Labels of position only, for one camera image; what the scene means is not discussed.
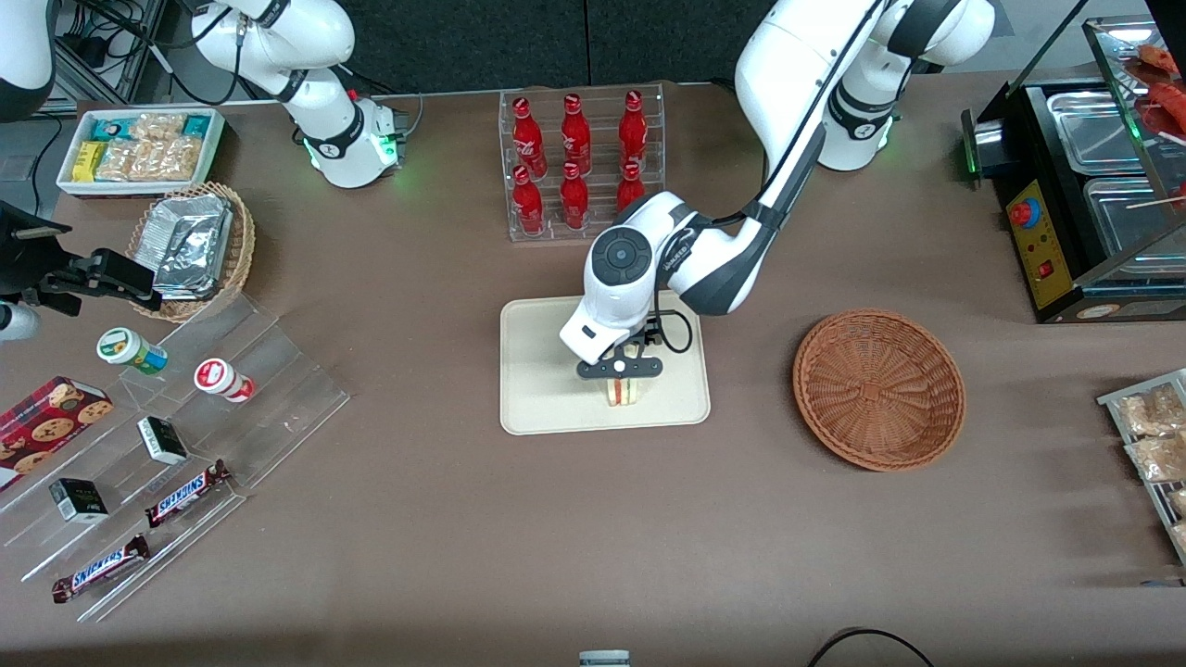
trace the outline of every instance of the dark wall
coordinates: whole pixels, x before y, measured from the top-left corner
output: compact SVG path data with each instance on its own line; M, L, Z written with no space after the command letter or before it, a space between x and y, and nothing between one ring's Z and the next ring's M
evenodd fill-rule
M400 93L588 83L582 0L338 0L358 69Z
M357 39L349 66L436 93L731 78L773 0L339 2Z
M588 0L592 81L733 78L774 0Z

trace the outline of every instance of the aluminum foil package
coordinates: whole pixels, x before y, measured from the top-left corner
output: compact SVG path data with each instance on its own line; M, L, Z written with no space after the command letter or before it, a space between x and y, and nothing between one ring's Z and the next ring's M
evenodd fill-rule
M234 216L231 205L217 195L168 198L153 207L135 260L157 272L153 287L161 297L213 297Z

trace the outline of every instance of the yellow control panel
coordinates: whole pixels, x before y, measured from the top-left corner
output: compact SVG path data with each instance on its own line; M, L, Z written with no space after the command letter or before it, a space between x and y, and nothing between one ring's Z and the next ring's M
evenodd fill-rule
M1031 183L1005 208L1009 216L1013 242L1029 282L1034 304L1044 309L1070 292L1075 284L1066 268L1063 248L1054 235L1054 225L1046 214L1046 199L1038 182Z

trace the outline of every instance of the small black box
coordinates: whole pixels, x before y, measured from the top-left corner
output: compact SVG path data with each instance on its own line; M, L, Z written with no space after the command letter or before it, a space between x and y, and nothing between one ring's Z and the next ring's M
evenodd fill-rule
M62 477L50 484L50 495L66 521L98 523L107 519L107 507L94 482Z
M178 465L185 463L185 446L177 437L177 430L164 419L146 417L136 424L140 428L140 439L148 447L148 456L153 460L159 460L166 465Z

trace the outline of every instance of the red lid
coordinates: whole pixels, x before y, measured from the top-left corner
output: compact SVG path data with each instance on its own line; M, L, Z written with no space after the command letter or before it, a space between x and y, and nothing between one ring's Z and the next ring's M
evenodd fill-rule
M531 104L527 101L527 97L516 97L511 102L511 108L515 109L515 117L525 119L531 115Z

